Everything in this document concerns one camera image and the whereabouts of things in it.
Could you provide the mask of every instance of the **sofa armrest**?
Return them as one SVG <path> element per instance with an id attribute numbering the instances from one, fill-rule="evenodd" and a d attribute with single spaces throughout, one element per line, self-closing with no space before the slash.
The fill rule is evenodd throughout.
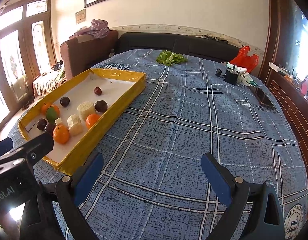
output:
<path id="1" fill-rule="evenodd" d="M 85 34 L 62 43 L 60 54 L 64 61 L 66 80 L 107 59 L 117 40 L 118 31 L 110 30 L 102 39 Z"/>

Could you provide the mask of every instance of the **wooden door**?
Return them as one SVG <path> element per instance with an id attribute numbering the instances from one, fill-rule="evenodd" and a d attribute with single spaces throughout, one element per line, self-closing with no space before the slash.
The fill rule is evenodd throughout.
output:
<path id="1" fill-rule="evenodd" d="M 22 0 L 0 16 L 0 130 L 33 95 L 33 80 L 56 63 L 50 0 Z"/>

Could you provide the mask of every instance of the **black clip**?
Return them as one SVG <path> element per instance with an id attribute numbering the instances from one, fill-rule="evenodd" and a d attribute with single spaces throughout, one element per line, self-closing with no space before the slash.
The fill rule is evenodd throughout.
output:
<path id="1" fill-rule="evenodd" d="M 221 77 L 221 75 L 222 75 L 222 70 L 220 70 L 219 68 L 216 70 L 216 76 L 217 77 Z"/>

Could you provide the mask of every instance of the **black phone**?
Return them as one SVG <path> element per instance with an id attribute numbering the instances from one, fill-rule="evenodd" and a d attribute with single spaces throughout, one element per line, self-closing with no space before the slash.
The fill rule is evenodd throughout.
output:
<path id="1" fill-rule="evenodd" d="M 267 95 L 260 88 L 249 86 L 249 89 L 255 95 L 255 97 L 257 98 L 261 106 L 270 108 L 272 110 L 275 109 L 275 106 L 273 105 L 271 100 L 267 97 Z"/>

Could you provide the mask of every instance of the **patterned blanket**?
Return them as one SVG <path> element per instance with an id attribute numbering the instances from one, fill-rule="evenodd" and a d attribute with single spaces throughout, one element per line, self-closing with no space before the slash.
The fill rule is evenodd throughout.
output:
<path id="1" fill-rule="evenodd" d="M 146 88 L 124 111 L 95 151 L 104 167 L 82 214 L 100 239 L 205 239 L 226 206 L 218 201 L 200 159 L 211 152 L 234 176 L 252 183 L 273 181 L 287 237 L 301 229 L 308 185 L 297 140 L 282 110 L 269 110 L 244 86 L 216 77 L 224 65 L 186 56 L 171 67 L 155 62 L 160 51 L 139 49 L 113 56 L 97 68 L 147 74 Z M 22 139 L 11 132 L 14 143 Z M 57 181 L 62 174 L 40 161 L 35 175 Z M 55 205 L 67 239 L 73 239 Z M 238 239 L 251 205 L 233 239 Z"/>
<path id="2" fill-rule="evenodd" d="M 33 81 L 34 96 L 45 96 L 66 82 L 66 77 L 59 78 L 62 70 L 51 71 L 40 75 Z"/>

